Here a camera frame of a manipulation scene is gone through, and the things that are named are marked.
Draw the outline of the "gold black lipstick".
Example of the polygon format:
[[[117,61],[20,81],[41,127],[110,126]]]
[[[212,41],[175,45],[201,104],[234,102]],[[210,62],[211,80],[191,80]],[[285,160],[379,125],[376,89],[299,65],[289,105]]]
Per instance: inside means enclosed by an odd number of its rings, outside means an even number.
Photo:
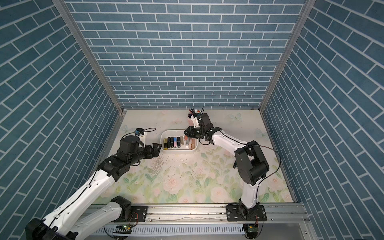
[[[164,151],[166,151],[168,149],[168,139],[167,138],[164,138],[163,145],[164,145]]]

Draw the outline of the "white plastic storage box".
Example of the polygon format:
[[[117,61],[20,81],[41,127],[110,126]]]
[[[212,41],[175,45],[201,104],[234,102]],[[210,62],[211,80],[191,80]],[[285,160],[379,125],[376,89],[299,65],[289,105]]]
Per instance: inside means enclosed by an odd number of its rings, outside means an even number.
[[[168,137],[185,137],[184,135],[184,130],[166,130],[162,133],[161,135],[161,140],[162,140],[162,143],[164,142],[164,138],[168,138]],[[199,142],[198,140],[196,139],[196,147],[194,150],[189,150],[186,148],[186,145],[185,145],[185,140],[184,140],[184,145],[181,146],[180,148],[170,148],[170,149],[167,149],[165,152],[178,152],[178,153],[193,153],[199,146]]]

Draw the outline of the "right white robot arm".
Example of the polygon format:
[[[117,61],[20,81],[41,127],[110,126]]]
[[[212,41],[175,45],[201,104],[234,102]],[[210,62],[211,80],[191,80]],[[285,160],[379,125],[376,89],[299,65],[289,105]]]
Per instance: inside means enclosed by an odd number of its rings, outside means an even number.
[[[204,140],[235,156],[233,168],[237,169],[244,185],[239,201],[226,206],[228,221],[234,222],[240,219],[257,223],[265,222],[267,215],[259,200],[260,186],[263,181],[279,170],[268,173],[270,166],[262,148],[269,150],[273,148],[262,146],[256,141],[245,142],[229,135],[222,128],[215,127],[206,113],[194,113],[190,110],[188,118],[193,123],[184,131],[188,138]]]

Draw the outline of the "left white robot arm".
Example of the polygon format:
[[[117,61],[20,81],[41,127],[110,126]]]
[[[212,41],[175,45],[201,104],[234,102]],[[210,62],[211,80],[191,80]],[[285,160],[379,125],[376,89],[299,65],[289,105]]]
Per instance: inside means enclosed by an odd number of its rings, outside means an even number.
[[[159,156],[161,143],[146,145],[143,138],[127,135],[120,140],[117,153],[99,163],[92,176],[64,203],[42,219],[34,218],[26,226],[28,240],[84,240],[113,221],[136,220],[131,201],[116,196],[102,209],[83,218],[82,214],[132,166],[143,159]]]

